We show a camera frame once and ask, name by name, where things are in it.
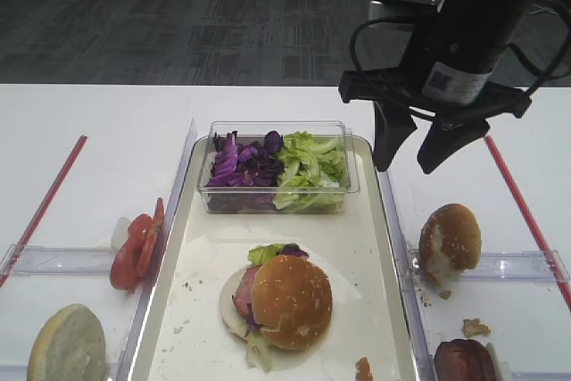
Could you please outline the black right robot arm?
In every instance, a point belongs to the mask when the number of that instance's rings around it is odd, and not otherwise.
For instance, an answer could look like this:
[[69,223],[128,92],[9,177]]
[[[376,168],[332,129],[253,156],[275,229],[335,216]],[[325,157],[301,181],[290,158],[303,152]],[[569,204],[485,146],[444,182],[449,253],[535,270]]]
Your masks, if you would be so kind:
[[533,1],[376,0],[380,13],[363,28],[393,25],[409,32],[410,40],[395,67],[366,70],[355,61],[343,73],[338,90],[345,103],[373,104],[373,161],[378,170],[390,167],[416,130],[416,119],[430,124],[417,160],[425,173],[431,173],[458,150],[485,137],[490,118],[525,114],[532,90],[494,83],[491,76]]

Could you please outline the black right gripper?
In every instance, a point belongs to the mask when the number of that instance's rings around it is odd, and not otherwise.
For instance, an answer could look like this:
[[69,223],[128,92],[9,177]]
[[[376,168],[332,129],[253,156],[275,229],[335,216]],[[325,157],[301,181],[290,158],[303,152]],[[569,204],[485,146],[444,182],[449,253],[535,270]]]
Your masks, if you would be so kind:
[[488,82],[472,104],[446,104],[421,95],[398,69],[346,70],[338,91],[346,104],[352,100],[374,102],[372,159],[378,171],[390,167],[401,145],[417,129],[410,115],[433,122],[417,156],[425,174],[431,174],[466,145],[485,137],[490,129],[485,119],[503,113],[520,119],[532,103],[531,96],[521,89]]

